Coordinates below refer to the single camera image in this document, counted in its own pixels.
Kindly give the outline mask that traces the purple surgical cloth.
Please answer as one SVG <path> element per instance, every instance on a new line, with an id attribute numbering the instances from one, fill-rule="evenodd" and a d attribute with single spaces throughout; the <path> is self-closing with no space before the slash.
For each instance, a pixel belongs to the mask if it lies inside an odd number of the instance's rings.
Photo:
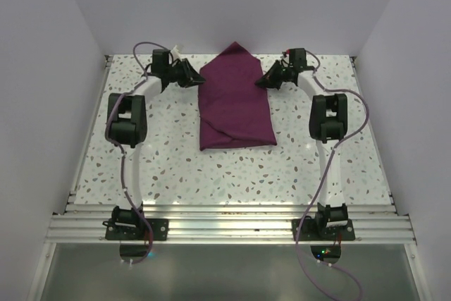
<path id="1" fill-rule="evenodd" d="M 233 42 L 201 67 L 199 149 L 274 146 L 267 91 L 255 85 L 261 61 Z"/>

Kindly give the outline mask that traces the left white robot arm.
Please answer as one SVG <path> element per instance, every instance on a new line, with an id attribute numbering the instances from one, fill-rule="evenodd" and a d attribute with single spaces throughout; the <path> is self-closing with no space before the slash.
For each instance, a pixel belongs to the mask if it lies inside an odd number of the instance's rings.
<path id="1" fill-rule="evenodd" d="M 202 85 L 205 79 L 180 56 L 177 47 L 155 49 L 150 64 L 142 67 L 142 75 L 132 89 L 109 95 L 104 136 L 119 148 L 121 197 L 113 209 L 107 226 L 121 228 L 130 239 L 141 238 L 152 229 L 145 219 L 140 190 L 140 157 L 148 133 L 147 105 L 170 84 L 181 88 Z"/>

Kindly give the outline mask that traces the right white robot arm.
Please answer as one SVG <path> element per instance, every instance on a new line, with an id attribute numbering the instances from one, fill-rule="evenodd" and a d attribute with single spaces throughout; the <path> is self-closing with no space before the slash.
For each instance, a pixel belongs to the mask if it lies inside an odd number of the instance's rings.
<path id="1" fill-rule="evenodd" d="M 316 204 L 316 213 L 302 217 L 295 226 L 300 240 L 330 239 L 345 230 L 349 222 L 340 156 L 335 149 L 347 135 L 347 95 L 323 89 L 315 78 L 316 70 L 316 66 L 308 64 L 306 49 L 288 49 L 255 82 L 257 87 L 277 90 L 284 82 L 292 82 L 311 100 L 309 135 L 316 142 L 321 179 L 311 201 Z"/>

